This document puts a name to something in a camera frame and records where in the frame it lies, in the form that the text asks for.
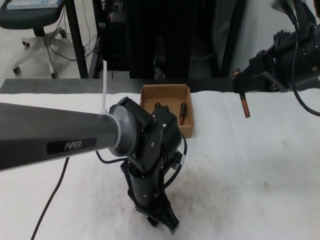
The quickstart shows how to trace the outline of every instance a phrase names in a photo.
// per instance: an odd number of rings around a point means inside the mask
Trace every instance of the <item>piper logo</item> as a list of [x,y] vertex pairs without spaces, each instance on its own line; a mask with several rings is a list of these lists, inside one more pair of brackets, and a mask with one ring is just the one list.
[[74,149],[79,149],[81,148],[82,141],[72,141],[72,142],[67,142],[64,146],[65,151],[70,151]]

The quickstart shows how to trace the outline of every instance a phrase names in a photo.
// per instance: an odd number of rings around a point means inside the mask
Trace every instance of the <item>keyboard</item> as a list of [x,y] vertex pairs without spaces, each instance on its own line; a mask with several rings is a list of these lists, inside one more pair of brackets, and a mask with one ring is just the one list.
[[7,6],[7,10],[25,9],[51,9],[57,8],[62,0],[12,0]]

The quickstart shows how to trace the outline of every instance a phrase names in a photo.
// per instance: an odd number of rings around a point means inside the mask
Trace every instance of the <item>white wall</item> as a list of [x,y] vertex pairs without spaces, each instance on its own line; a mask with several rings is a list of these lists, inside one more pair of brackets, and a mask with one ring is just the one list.
[[[274,34],[281,30],[294,31],[295,28],[287,15],[272,9],[269,2],[247,0],[230,74],[238,68],[243,71],[251,58],[259,51],[268,49],[274,42]],[[313,0],[306,0],[306,3],[316,15]]]

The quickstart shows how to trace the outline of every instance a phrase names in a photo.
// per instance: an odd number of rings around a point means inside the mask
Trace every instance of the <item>office chair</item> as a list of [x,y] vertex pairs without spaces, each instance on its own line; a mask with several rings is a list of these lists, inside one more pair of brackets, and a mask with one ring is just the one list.
[[25,56],[13,64],[14,74],[20,74],[19,65],[32,58],[40,49],[44,49],[46,61],[50,68],[51,77],[58,77],[57,71],[53,67],[50,54],[49,44],[53,46],[72,47],[72,43],[56,39],[57,35],[63,38],[67,37],[66,31],[59,27],[54,32],[45,33],[44,27],[54,24],[60,18],[64,7],[63,3],[57,8],[40,8],[24,10],[7,10],[7,4],[10,0],[5,0],[0,8],[0,27],[9,30],[28,30],[33,29],[35,37],[23,37],[21,39],[25,48],[29,48]]

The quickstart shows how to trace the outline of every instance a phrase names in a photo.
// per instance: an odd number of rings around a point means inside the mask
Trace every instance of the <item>chair base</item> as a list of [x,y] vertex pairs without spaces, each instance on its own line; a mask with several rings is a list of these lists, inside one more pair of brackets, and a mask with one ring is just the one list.
[[68,48],[73,47],[73,44],[71,42],[65,42],[60,39],[56,39],[55,37],[59,34],[63,38],[67,37],[66,32],[61,27],[58,27],[58,29],[56,31],[49,32],[49,33],[45,34],[44,36],[23,37],[21,39],[22,44],[26,48],[29,48],[29,49],[23,57],[21,57],[19,60],[17,60],[13,64],[12,69],[13,69],[14,74],[20,74],[19,65],[23,64],[24,62],[26,62],[30,58],[33,58],[35,56],[35,54],[40,49],[44,49],[45,58],[46,58],[46,62],[49,65],[49,68],[50,68],[51,77],[53,79],[56,79],[58,77],[58,74],[52,64],[52,61],[51,61],[51,57],[50,57],[50,53],[49,53],[50,45],[52,45],[52,46],[65,46]]

